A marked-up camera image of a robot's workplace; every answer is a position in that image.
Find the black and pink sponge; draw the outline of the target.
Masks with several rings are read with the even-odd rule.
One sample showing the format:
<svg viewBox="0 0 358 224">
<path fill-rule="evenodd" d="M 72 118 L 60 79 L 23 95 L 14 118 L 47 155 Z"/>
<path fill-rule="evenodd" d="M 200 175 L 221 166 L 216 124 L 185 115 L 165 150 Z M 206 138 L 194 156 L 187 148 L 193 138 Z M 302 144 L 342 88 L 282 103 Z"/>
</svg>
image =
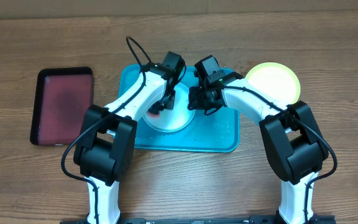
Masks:
<svg viewBox="0 0 358 224">
<path fill-rule="evenodd" d="M 151 112 L 147 112 L 147 116 L 152 117 L 152 118 L 159 118 L 160 114 L 159 113 L 154 114 L 154 113 L 151 113 Z"/>
</svg>

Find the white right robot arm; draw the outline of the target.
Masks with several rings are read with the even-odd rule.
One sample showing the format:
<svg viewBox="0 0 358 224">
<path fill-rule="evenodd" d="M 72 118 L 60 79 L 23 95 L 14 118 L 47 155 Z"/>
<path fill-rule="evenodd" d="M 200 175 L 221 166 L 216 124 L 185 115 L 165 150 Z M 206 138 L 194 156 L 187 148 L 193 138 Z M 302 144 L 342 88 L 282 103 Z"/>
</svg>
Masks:
<svg viewBox="0 0 358 224">
<path fill-rule="evenodd" d="M 212 55 L 195 63 L 194 75 L 198 86 L 190 89 L 189 110 L 210 115 L 228 107 L 259 125 L 268 163 L 281 180 L 281 202 L 271 222 L 335 223 L 334 216 L 315 214 L 312 198 L 315 182 L 336 171 L 337 158 L 311 108 L 283 100 L 291 84 L 284 78 L 256 83 L 227 73 Z"/>
</svg>

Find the yellow-green plate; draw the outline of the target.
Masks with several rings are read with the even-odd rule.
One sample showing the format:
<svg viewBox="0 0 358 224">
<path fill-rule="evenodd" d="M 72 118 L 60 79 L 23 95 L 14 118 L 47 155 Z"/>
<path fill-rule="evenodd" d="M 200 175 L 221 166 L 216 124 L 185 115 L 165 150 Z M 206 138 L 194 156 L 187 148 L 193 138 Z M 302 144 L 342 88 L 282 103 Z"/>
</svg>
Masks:
<svg viewBox="0 0 358 224">
<path fill-rule="evenodd" d="M 280 63 L 260 63 L 248 71 L 246 80 L 258 90 L 282 102 L 293 104 L 300 97 L 301 86 L 297 75 Z"/>
</svg>

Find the light blue plate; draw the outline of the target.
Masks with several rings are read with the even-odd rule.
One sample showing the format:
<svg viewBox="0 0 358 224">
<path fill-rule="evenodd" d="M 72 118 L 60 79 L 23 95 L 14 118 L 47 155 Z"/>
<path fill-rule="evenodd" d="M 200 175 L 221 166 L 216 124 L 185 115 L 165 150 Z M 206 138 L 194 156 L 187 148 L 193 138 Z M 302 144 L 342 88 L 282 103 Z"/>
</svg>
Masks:
<svg viewBox="0 0 358 224">
<path fill-rule="evenodd" d="M 189 125 L 195 115 L 195 110 L 188 110 L 189 88 L 179 83 L 175 86 L 175 100 L 172 110 L 164 109 L 158 115 L 147 112 L 143 119 L 157 131 L 171 133 Z"/>
</svg>

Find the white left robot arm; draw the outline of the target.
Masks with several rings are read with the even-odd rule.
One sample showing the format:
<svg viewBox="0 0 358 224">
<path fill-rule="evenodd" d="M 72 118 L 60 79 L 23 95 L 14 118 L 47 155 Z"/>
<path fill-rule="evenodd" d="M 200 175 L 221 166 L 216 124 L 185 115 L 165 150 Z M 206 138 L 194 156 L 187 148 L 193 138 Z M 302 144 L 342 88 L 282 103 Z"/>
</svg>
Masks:
<svg viewBox="0 0 358 224">
<path fill-rule="evenodd" d="M 85 113 L 79 136 L 61 158 L 63 173 L 86 182 L 89 213 L 82 223 L 117 223 L 119 183 L 132 160 L 137 123 L 148 111 L 157 114 L 174 107 L 175 90 L 185 61 L 168 52 L 162 63 L 140 65 L 135 83 L 118 99 Z"/>
</svg>

